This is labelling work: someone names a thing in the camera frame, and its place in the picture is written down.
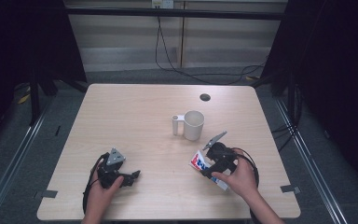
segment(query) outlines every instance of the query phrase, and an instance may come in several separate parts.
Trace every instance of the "metal rail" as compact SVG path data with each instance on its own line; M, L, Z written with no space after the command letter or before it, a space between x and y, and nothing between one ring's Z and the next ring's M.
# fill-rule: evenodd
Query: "metal rail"
M34 138L36 137L43 120L45 118L45 115L49 109L49 106L51 105L52 97L47 102L47 105L45 109L42 111L42 114L39 116L39 118L36 120L33 126L31 126L27 134L24 136L24 138L21 141L20 146L18 147L16 154L14 155L13 159L11 160L10 164L8 165L7 169L5 170L2 178L0 179L0 206L2 205L2 202L4 201L11 184L13 183L16 174L19 172L21 168L21 164L25 159L25 156L31 146L31 144L34 141Z
M72 15L103 16L145 16L145 17L183 17L210 19L238 19L284 21L288 19L311 19L306 15L288 15L272 12L215 11L167 8L116 8L116 7L17 7L18 12L27 13L65 13Z
M324 201L324 205L326 206L327 211L330 213L331 218L333 219L334 223L347 224L348 221L345 218L344 213L342 212L342 209L339 206L336 197L325 182L324 177L319 170L315 160L312 158L312 154L307 148L307 145L305 144L300 132L294 130L292 122L290 121L290 118L287 114L286 105L282 100L277 100L276 103L284 119L284 122L289 129L290 134L293 136L293 140L297 146L298 152L300 153L301 158L303 159L308 171L310 172L310 176L313 180L313 183L315 184L316 189L319 191L322 200Z

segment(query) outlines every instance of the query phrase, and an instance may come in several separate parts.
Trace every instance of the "wall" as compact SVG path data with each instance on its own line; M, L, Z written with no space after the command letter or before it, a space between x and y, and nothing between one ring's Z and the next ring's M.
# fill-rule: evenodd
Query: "wall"
M67 6L142 7L151 1L76 1ZM284 12L286 1L174 1L174 8ZM263 63L279 21L161 18L167 53L153 17L70 15L86 71Z

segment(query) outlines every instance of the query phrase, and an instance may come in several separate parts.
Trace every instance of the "mug handle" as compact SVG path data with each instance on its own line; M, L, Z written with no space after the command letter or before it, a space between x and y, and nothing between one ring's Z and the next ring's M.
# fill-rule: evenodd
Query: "mug handle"
M173 135L178 134L178 122L179 121L185 121L185 116L184 115L172 116L172 132L173 132Z

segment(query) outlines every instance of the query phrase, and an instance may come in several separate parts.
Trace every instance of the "gray floor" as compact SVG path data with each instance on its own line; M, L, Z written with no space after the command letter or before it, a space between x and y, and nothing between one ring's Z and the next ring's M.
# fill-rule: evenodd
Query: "gray floor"
M238 74L242 68L192 68L186 69L192 74L228 73ZM90 83L161 83L161 84L208 84L189 76L174 72L158 70L135 70L117 72L88 73ZM238 80L238 76L208 75L197 76L209 83L228 83ZM242 78L234 85L249 85L251 81ZM59 92L48 108L43 124L34 139L20 171L10 185L6 198L0 206L0 223L45 223L36 217L40 199L34 194L47 188L58 158L62 152L66 138L75 120L84 93L72 89L63 83L57 83ZM22 137L28 130L30 121L30 102L17 105L24 90L16 92L16 99L3 120L0 132L0 177L5 172L7 164L15 154ZM268 120L270 129L276 130L283 126L284 121L278 110L276 99L269 92L269 86L256 89L260 104ZM42 97L42 104L48 101ZM348 223L358 223L358 174L346 163L334 142L326 139L324 129L306 106L300 120L299 130L304 137L313 159L321 169L328 186L336 196L339 206ZM281 147L289 133L275 133L277 148ZM315 187L310 173L303 162L298 149L290 141L282 150L281 157L286 172L293 186L299 187L301 192L296 195L301 208L301 215L295 219L286 219L286 223L334 223L326 209L320 192ZM160 223L173 223L167 220ZM201 223L244 223L243 220L202 221Z

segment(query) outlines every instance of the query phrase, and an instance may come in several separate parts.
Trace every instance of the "wire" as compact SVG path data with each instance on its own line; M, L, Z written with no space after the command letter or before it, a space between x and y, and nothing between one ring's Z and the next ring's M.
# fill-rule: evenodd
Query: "wire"
M164 68L162 67L159 63L158 63L158 59L157 59L157 56L158 56L158 43L159 43L159 37L161 36L161 40L163 42L163 46L164 46L164 50L165 50L165 54L166 54L166 57L168 59L168 63L170 64L170 68ZM212 73L212 74L194 74L194 75L190 75L189 73L186 73L186 72L183 72L183 71L179 71L177 70L173 65L172 65L172 62L171 62L171 59L169 57L169 54L168 54L168 51L167 51L167 46L166 46L166 43L165 43L165 38L164 38L164 34L162 33L162 29L161 29L161 20L160 20L160 17L158 17L158 34L157 34L157 42L156 42L156 48L155 48L155 62L156 62L156 65L164 70L164 71L168 71L168 72L175 72L175 73L178 73L182 76L185 76L185 77L191 77L191 78L194 78L196 79L197 81L200 81L200 82L204 82L204 83L207 83L207 84L212 84L212 85L231 85L231 84L235 84L237 82L240 82L242 79L243 79L243 76L245 75L248 75L248 74L251 74L253 72L255 72L256 70L258 70L259 68L262 68L264 67L264 63L261 63L259 65L249 65L249 66L245 66L240 73L238 74L227 74L227 73ZM246 69L248 68L252 68L254 67L253 70L251 71L248 71L248 72L245 72ZM199 76L228 76L228 77L238 77L236 78L235 80L233 81L229 81L229 82L226 82L226 83L216 83L216 82L210 82L210 81L206 81L204 79L201 79L201 78L198 78Z

